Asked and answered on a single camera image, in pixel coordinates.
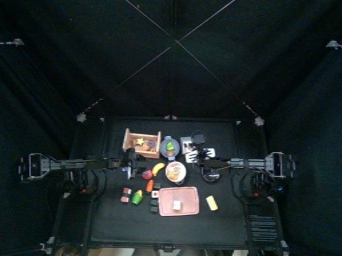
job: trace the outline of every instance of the yellow sponge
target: yellow sponge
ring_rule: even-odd
[[[213,199],[213,196],[207,197],[207,203],[208,203],[208,207],[209,207],[211,211],[216,211],[219,209],[215,199]]]

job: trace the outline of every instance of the wooden box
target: wooden box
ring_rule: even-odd
[[[157,135],[148,135],[131,133],[129,129],[127,128],[123,139],[123,151],[125,151],[128,148],[135,148],[136,154],[144,156],[145,158],[159,158],[160,139],[160,131],[157,132]]]

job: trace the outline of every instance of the orange toy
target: orange toy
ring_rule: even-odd
[[[149,181],[147,182],[145,192],[148,192],[148,193],[152,192],[152,190],[153,190],[153,185],[155,185],[153,180],[149,180]]]

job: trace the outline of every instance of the pink plate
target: pink plate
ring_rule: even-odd
[[[197,214],[197,189],[195,187],[161,188],[159,190],[159,213],[161,216],[183,216]]]

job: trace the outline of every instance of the yellow banana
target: yellow banana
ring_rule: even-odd
[[[157,175],[157,172],[165,167],[165,164],[164,163],[157,163],[153,168],[152,168],[152,174],[153,176]]]

